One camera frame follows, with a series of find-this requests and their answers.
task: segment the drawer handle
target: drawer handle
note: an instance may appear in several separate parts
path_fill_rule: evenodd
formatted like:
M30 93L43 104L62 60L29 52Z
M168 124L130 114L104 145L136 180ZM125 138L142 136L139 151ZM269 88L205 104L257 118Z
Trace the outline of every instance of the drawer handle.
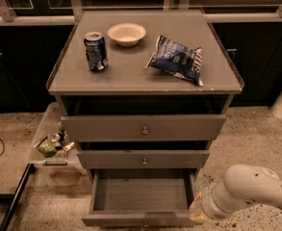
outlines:
M144 158L144 159L142 159L141 164L142 164L143 166L146 166L146 165L148 165L148 162L147 162L147 160Z
M146 136L146 135L149 134L149 131L148 131L148 129L147 129L146 127L143 127L141 133L142 133L144 136Z

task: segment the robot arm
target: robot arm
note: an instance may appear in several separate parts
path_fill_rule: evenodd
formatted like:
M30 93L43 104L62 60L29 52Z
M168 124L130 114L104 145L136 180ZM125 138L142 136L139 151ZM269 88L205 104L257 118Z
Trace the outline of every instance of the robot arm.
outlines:
M207 220L222 220L236 211L267 204L282 210L282 181L272 170L265 167L235 165L228 168L223 181L205 189L192 205L196 214Z

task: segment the bowl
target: bowl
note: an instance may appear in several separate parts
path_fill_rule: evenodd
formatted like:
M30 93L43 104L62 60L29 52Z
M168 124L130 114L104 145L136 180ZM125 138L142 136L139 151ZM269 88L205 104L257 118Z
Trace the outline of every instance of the bowl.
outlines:
M146 34L146 30L138 24L116 24L108 31L108 36L123 47L131 47L138 43Z

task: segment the floor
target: floor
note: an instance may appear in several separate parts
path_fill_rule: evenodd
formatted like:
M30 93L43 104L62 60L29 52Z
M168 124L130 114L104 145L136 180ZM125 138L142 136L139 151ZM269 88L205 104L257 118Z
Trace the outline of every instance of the floor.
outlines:
M27 165L31 142L43 114L0 114L0 193L13 193ZM201 191L219 182L234 164L269 167L282 179L282 119L268 107L230 108L226 122L211 147L211 155L196 179ZM31 175L9 230L141 230L142 228L86 227L81 217L88 212L91 183L78 164L42 167ZM0 223L5 209L0 207ZM257 205L241 210L225 221L194 228L159 230L282 230L282 211Z

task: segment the gray countertop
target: gray countertop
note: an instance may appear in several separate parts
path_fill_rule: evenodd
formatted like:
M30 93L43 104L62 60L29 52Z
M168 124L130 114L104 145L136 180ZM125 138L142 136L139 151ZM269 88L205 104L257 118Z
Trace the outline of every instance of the gray countertop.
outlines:
M131 48L117 45L107 35L117 23L138 23L146 36ZM106 40L109 67L91 72L85 56L84 35L99 31ZM204 87L178 79L160 69L145 68L159 35L190 48L203 49L201 78ZM227 62L200 11L107 11L84 12L64 58L49 87L55 95L240 93L238 74Z

